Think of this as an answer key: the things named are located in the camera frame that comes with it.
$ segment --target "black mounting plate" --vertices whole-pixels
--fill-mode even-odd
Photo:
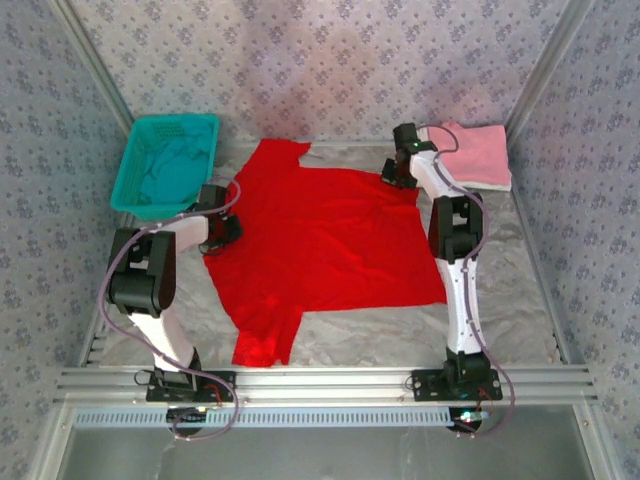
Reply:
[[[491,400],[502,400],[500,377],[495,370],[491,370],[486,381],[470,383],[463,393],[451,391],[442,370],[414,370],[411,372],[411,380],[413,399],[416,402],[486,401],[487,398],[480,394],[480,389]]]
[[[236,386],[236,372],[231,371],[210,371],[205,373],[215,375],[230,383],[234,389]],[[201,387],[197,392],[192,390],[163,388],[158,382],[155,374],[149,377],[149,385],[147,386],[147,402],[188,402],[188,403],[217,403],[217,393],[220,394],[222,403],[232,403],[233,397],[231,393],[222,385],[209,380],[208,378],[199,378]]]
[[[387,158],[382,168],[381,178],[384,183],[388,183],[396,188],[414,189],[418,186],[418,180],[411,176],[408,170],[406,176],[399,175],[396,162],[392,158]]]

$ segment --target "teal cloth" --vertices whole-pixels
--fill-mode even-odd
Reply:
[[[180,119],[185,132],[158,144],[147,154],[140,185],[142,203],[179,204],[193,200],[209,175],[213,129],[197,116]]]

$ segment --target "laundry basket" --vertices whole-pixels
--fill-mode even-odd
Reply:
[[[188,117],[204,120],[211,126],[209,164],[206,175],[203,175],[202,183],[211,176],[219,130],[219,120],[216,115],[179,114],[141,117],[135,121],[131,129],[111,194],[111,207],[114,210],[129,212],[142,220],[162,220],[177,215],[196,201],[197,193],[193,195],[193,198],[188,198],[182,203],[153,204],[145,201],[141,196],[141,186],[147,173],[149,153],[168,139],[185,137],[186,132],[182,122]]]

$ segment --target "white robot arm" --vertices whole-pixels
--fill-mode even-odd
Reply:
[[[421,142],[429,141],[426,128],[418,131],[418,138],[420,138]],[[411,175],[417,180],[418,185],[424,188],[432,201],[442,197],[459,198],[459,191],[451,187],[452,185],[457,185],[457,182],[453,179],[449,171],[441,164],[436,167],[436,154],[437,152],[432,150],[424,150],[412,155],[409,166]],[[478,315],[478,298],[476,294],[476,267],[478,262],[477,259],[471,259],[467,262],[467,269],[469,270],[468,277],[470,280],[469,302],[471,305],[471,319],[468,319],[465,306],[463,263],[464,256],[461,255],[458,255],[457,258],[453,260],[453,263],[450,260],[436,256],[436,265],[438,266],[438,271],[440,272],[447,292],[447,306],[449,309],[447,346],[452,352],[474,354],[479,353],[481,348],[467,320],[471,320],[474,323],[476,331],[479,333],[482,343],[484,343]]]
[[[237,216],[227,215],[223,210],[226,194],[224,187],[204,185],[198,203],[189,209],[195,212],[143,235],[118,262],[108,285],[107,301],[127,315],[151,345],[182,368],[199,371],[200,360],[173,307],[176,256],[195,246],[207,254],[240,238],[242,228]],[[208,213],[215,210],[219,213]],[[116,231],[110,264],[138,231],[136,228]],[[197,378],[176,365],[154,353],[154,381],[178,392],[197,390]]]
[[[393,136],[396,157],[387,159],[382,180],[398,188],[419,186],[433,202],[429,247],[445,285],[449,310],[444,369],[413,372],[414,397],[475,399],[482,390],[502,398],[499,382],[494,386],[497,373],[481,346],[485,342],[476,294],[476,247],[483,235],[482,208],[440,163],[426,128],[418,131],[413,123],[402,124]],[[481,201],[479,194],[474,196]]]

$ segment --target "wrinkled fabric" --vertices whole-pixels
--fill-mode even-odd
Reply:
[[[184,136],[164,140],[147,153],[140,185],[143,203],[184,203],[206,181],[213,141],[211,125],[198,116],[179,118]]]
[[[511,190],[511,172],[507,158],[507,136],[503,125],[464,128],[455,122],[442,125],[458,139],[458,151],[442,155],[440,161],[460,185],[486,190]],[[428,127],[429,139],[438,150],[455,148],[451,135]]]
[[[218,150],[216,172],[235,177],[255,147]],[[385,146],[326,146],[314,144],[300,159],[304,167],[350,168],[379,174],[393,143]],[[478,304],[482,333],[495,359],[503,364],[561,363],[515,203],[508,192],[483,191],[489,211],[489,242],[478,257]],[[428,229],[431,202],[418,195],[422,225]],[[203,367],[231,367],[238,330],[224,311],[202,255],[193,248],[178,255],[173,302],[187,338]],[[140,332],[131,321],[109,309],[122,328]],[[296,367],[441,368],[449,315],[447,306],[366,308],[305,312],[291,350]],[[150,365],[152,355],[138,342],[109,330],[100,364]]]
[[[418,190],[303,168],[309,144],[263,140],[236,176],[244,236],[205,264],[239,330],[237,365],[287,364],[304,312],[445,303]]]

